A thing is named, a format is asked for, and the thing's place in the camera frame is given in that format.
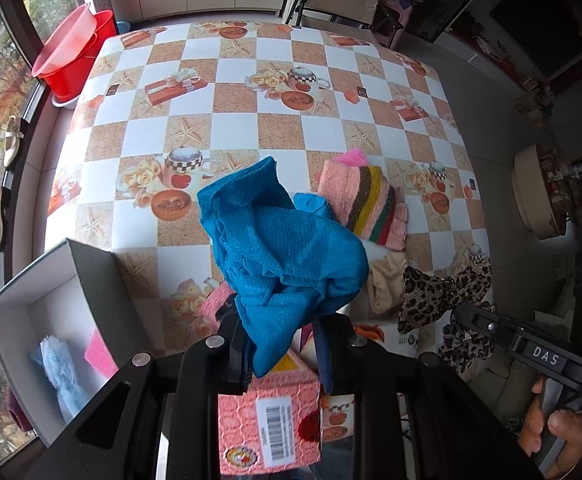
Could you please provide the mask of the person's right hand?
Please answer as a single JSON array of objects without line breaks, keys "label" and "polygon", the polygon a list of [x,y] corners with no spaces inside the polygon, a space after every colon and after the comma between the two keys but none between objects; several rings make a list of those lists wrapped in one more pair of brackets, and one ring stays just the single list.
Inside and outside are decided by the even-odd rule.
[{"label": "person's right hand", "polygon": [[540,376],[533,384],[536,398],[527,410],[518,443],[527,456],[540,451],[541,434],[548,427],[550,434],[564,440],[560,455],[545,473],[546,479],[561,479],[568,474],[582,458],[582,414],[569,410],[555,411],[545,417],[541,411],[541,393],[544,392],[546,378]]}]

